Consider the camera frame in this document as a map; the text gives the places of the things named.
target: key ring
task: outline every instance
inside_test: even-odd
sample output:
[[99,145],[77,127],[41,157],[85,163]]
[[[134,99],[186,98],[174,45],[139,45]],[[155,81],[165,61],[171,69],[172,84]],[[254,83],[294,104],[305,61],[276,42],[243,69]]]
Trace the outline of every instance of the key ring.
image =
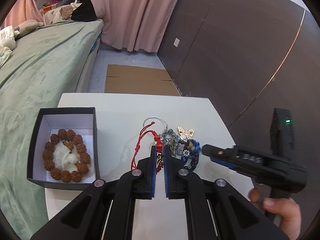
[[168,124],[166,123],[165,120],[163,120],[162,118],[160,117],[157,117],[157,116],[150,116],[148,117],[146,120],[143,121],[143,124],[142,124],[142,127],[145,127],[145,122],[149,119],[158,119],[158,120],[161,120],[163,123],[165,123],[165,130],[162,132],[162,133],[165,133],[167,130],[168,130]]

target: red string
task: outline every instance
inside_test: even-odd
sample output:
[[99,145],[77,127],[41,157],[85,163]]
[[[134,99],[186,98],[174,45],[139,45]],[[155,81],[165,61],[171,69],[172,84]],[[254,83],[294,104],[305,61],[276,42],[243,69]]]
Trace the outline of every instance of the red string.
[[148,131],[145,131],[147,128],[149,128],[151,125],[155,124],[155,122],[151,122],[150,124],[146,125],[144,128],[142,128],[142,130],[140,131],[140,134],[139,134],[139,139],[138,139],[138,142],[137,142],[137,145],[135,147],[135,152],[134,152],[134,155],[133,155],[133,158],[131,160],[131,170],[133,169],[136,169],[137,168],[137,165],[136,165],[136,160],[135,160],[135,157],[136,155],[138,154],[138,151],[140,149],[140,141],[141,139],[149,132],[151,132],[153,135],[156,134],[155,131],[152,131],[152,130],[148,130]]

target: cardboard sheet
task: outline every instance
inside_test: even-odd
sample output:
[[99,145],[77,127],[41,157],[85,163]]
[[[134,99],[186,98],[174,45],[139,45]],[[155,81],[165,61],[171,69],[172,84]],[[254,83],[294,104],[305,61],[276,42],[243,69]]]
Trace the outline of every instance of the cardboard sheet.
[[108,65],[105,93],[180,96],[166,70]]

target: white table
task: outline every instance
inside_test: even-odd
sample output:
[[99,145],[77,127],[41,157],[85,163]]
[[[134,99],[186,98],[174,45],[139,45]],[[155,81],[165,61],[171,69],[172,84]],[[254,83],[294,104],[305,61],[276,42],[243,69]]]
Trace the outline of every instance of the white table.
[[[232,147],[234,141],[225,124],[207,98],[153,96],[107,93],[68,93],[61,96],[58,107],[96,108],[100,176],[105,181],[119,179],[130,170],[142,122],[150,116],[164,119],[176,133],[177,127],[195,129],[193,139],[200,145]],[[151,127],[162,132],[160,121]],[[153,137],[146,135],[136,161],[150,156]],[[253,188],[251,179],[200,155],[195,172],[206,180],[223,178],[247,197]],[[80,191],[45,189],[49,219],[73,200]],[[188,239],[184,200],[165,198],[163,170],[156,176],[153,200],[137,200],[133,223],[133,240]]]

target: flower charm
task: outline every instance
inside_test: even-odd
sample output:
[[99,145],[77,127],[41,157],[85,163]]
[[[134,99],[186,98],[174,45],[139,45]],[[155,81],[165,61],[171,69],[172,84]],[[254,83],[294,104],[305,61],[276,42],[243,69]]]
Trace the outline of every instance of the flower charm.
[[183,155],[184,157],[188,158],[189,155],[190,155],[190,152],[189,152],[188,150],[184,150],[184,151],[182,152],[182,155]]

